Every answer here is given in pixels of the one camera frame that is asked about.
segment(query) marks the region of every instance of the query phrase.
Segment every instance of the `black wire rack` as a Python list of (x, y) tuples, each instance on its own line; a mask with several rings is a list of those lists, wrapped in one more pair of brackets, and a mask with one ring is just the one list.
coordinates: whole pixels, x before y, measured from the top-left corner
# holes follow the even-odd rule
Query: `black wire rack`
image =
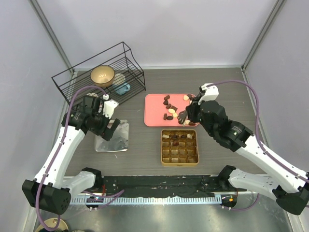
[[(117, 101), (119, 104), (124, 103), (136, 94), (146, 90), (144, 70), (133, 57), (131, 48), (125, 42), (120, 42), (52, 77), (54, 84), (68, 104), (70, 104), (74, 94), (79, 89), (85, 86), (95, 86), (91, 81), (90, 73), (94, 68), (100, 65), (112, 67), (115, 71), (115, 75), (119, 73), (124, 75), (126, 78), (125, 83), (130, 85), (130, 90), (123, 95), (117, 93), (118, 88), (120, 88), (119, 86), (112, 85), (102, 88), (109, 94), (111, 99)], [(66, 81), (64, 74), (68, 72), (73, 73), (73, 78)], [(78, 93), (74, 105), (80, 104), (83, 96), (90, 93), (96, 93), (99, 97), (103, 95), (102, 91), (98, 89), (83, 90)]]

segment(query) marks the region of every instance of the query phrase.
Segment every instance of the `pink tray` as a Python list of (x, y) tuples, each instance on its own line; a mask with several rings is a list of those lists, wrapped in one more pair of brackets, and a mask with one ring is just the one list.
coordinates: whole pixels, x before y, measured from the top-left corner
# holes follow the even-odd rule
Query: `pink tray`
[(176, 111), (179, 114), (181, 111), (184, 111), (186, 106), (189, 105), (189, 101), (185, 101), (183, 96), (185, 93), (175, 93), (175, 94), (148, 94), (145, 97), (145, 114), (144, 114), (144, 123), (148, 127), (183, 127), (178, 123), (178, 119), (174, 118), (173, 120), (164, 120), (164, 114), (171, 116), (166, 106), (163, 104), (165, 96), (170, 95), (168, 102), (178, 108)]

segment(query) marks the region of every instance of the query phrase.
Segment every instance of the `chocolate piece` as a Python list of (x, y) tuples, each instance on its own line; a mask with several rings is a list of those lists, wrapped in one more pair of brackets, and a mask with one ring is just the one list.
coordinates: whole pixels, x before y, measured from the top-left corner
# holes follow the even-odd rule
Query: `chocolate piece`
[(171, 106), (171, 109), (173, 109), (175, 112), (178, 110), (178, 108), (173, 105)]
[(173, 146), (178, 146), (179, 142), (178, 141), (173, 141)]

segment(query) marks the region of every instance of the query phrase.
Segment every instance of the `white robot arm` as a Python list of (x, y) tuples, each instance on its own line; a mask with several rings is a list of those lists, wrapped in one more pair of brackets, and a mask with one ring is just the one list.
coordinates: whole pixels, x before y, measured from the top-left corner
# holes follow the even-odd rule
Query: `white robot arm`
[(50, 165), (56, 150), (58, 149), (59, 143), (62, 143), (61, 149), (43, 182), (39, 208), (61, 215), (67, 210), (71, 198), (74, 198), (86, 189), (98, 189), (102, 186), (101, 171), (91, 168), (84, 168), (77, 176), (65, 182), (63, 181), (63, 177), (77, 146), (83, 140), (88, 131), (100, 135), (107, 141), (111, 139), (114, 131), (120, 123), (120, 120), (115, 119), (111, 128), (108, 128), (107, 125), (117, 106), (117, 102), (114, 100), (108, 100), (108, 95), (104, 95), (103, 99), (85, 96), (83, 104), (79, 105), (76, 110), (71, 111), (70, 113), (66, 137), (62, 143), (62, 136), (65, 130), (65, 120), (67, 117), (67, 114), (65, 114), (62, 122), (63, 127), (60, 129), (57, 141), (45, 164), (32, 181), (25, 180), (22, 185), (22, 191), (32, 207), (35, 207), (38, 186), (41, 183), (43, 175), (45, 175), (46, 169)]
[[(192, 99), (186, 112), (179, 115), (179, 122), (182, 123), (185, 117), (192, 122), (199, 122), (209, 136), (221, 146), (251, 160), (270, 175), (270, 177), (254, 175), (226, 166), (219, 174), (220, 184), (263, 194), (274, 199), (286, 211), (299, 215), (309, 201), (307, 172), (291, 165), (260, 143), (263, 150), (251, 130), (239, 122), (228, 119), (225, 109), (216, 101), (218, 88), (208, 87), (209, 85), (210, 83), (204, 84), (199, 88), (200, 93)], [(282, 164), (297, 175), (291, 174), (282, 167)]]

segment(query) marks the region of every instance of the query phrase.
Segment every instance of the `gray table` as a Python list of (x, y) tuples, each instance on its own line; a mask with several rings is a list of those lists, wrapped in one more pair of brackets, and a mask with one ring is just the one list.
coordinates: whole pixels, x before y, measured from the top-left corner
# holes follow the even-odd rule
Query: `gray table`
[[(130, 123), (128, 151), (98, 153), (94, 150), (94, 135), (88, 133), (78, 146), (66, 175), (76, 175), (84, 167), (99, 169), (103, 175), (218, 174), (226, 165), (254, 174), (263, 173), (249, 160), (220, 147), (201, 126), (195, 128), (200, 154), (197, 167), (170, 168), (161, 164), (160, 133), (163, 128), (144, 124), (145, 96), (149, 93), (197, 94), (200, 85), (223, 80), (243, 80), (240, 68), (145, 70), (147, 90), (120, 105), (114, 113), (114, 117)], [(230, 119), (254, 129), (255, 115), (246, 87), (221, 85), (217, 100)]]

